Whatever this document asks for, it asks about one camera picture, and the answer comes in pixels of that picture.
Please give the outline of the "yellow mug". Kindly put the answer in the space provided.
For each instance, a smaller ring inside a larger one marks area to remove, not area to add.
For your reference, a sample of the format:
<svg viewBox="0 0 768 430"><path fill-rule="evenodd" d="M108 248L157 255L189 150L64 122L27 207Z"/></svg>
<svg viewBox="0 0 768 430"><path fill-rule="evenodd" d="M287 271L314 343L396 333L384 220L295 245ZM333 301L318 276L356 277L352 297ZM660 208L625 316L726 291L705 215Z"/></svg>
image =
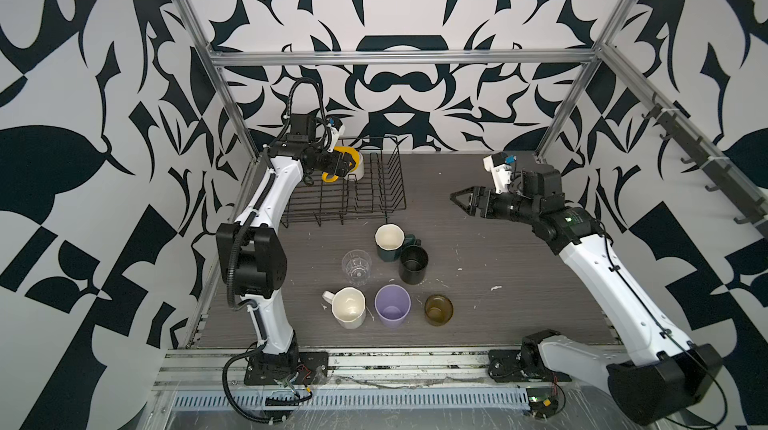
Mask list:
<svg viewBox="0 0 768 430"><path fill-rule="evenodd" d="M350 173L360 168L362 157L360 153L351 147L335 147L330 153L323 154L318 165L322 171L322 181L333 183L339 179L346 179Z"/></svg>

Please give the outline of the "white mug red inside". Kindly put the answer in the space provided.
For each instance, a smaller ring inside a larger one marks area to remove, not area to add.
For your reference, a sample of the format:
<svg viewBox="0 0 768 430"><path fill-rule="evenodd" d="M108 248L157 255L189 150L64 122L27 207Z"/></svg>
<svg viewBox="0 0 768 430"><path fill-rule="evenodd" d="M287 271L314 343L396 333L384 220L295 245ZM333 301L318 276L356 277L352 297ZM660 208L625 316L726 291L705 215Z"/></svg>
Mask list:
<svg viewBox="0 0 768 430"><path fill-rule="evenodd" d="M361 181L365 176L364 157L361 154L356 155L356 167L352 175L356 181Z"/></svg>

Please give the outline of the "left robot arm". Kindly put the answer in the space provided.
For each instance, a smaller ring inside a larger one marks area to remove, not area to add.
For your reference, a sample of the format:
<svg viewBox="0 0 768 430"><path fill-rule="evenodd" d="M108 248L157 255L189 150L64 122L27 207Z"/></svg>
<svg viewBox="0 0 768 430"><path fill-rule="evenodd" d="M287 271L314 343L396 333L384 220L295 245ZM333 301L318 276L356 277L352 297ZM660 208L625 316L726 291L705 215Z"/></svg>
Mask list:
<svg viewBox="0 0 768 430"><path fill-rule="evenodd" d="M289 90L283 126L261 151L255 192L243 212L216 232L220 271L232 311L246 309L257 344L245 358L261 379L286 378L299 366L296 334L281 294L288 260L278 230L295 189L320 172L343 179L354 158L336 149L344 124L327 115L319 82L300 78Z"/></svg>

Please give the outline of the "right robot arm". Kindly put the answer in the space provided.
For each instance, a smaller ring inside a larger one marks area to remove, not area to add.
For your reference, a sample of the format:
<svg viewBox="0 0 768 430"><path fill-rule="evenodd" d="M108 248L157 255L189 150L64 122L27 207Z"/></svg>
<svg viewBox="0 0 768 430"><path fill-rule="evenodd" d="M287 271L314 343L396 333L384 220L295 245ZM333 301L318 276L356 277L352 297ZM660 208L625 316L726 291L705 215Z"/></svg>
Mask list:
<svg viewBox="0 0 768 430"><path fill-rule="evenodd" d="M599 351L543 330L522 340L517 363L492 361L490 377L565 374L609 395L638 425L700 403L718 384L721 356L710 344L695 344L664 315L621 262L603 225L567 204L560 172L550 165L519 170L507 158L488 157L484 165L492 187L454 192L451 202L469 216L530 226L584 284L624 346L621 352Z"/></svg>

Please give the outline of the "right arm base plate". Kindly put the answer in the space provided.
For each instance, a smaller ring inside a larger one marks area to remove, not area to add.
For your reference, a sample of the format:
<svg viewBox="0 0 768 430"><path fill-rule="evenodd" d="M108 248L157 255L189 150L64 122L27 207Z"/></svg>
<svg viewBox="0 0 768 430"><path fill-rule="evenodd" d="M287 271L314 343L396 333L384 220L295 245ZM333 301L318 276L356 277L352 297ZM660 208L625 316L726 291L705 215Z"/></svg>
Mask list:
<svg viewBox="0 0 768 430"><path fill-rule="evenodd" d="M569 375L547 368L538 353L528 347L491 350L488 359L488 376L497 383L572 381Z"/></svg>

